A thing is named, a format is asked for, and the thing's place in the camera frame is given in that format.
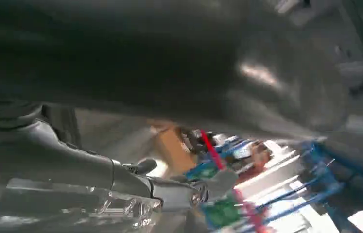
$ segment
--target wire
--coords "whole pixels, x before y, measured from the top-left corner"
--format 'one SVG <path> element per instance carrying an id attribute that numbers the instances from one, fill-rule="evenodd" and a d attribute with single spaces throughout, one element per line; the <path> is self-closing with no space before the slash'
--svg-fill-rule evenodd
<path id="1" fill-rule="evenodd" d="M 204 144 L 207 146 L 208 151 L 210 152 L 211 158 L 213 159 L 214 163 L 216 164 L 217 168 L 219 170 L 224 169 L 224 163 L 220 157 L 220 155 L 217 153 L 214 146 L 211 144 L 210 139 L 208 138 L 206 132 L 203 130 L 200 130 L 201 137 L 203 138 Z M 256 207 L 251 202 L 244 201 L 244 196 L 238 189 L 233 189 L 234 196 L 236 197 L 236 200 L 243 204 L 243 206 L 246 208 L 247 215 L 249 217 L 250 224 L 254 224 L 254 227 L 256 229 L 257 233 L 264 233 L 263 229 L 263 220 L 258 215 L 256 211 Z"/>

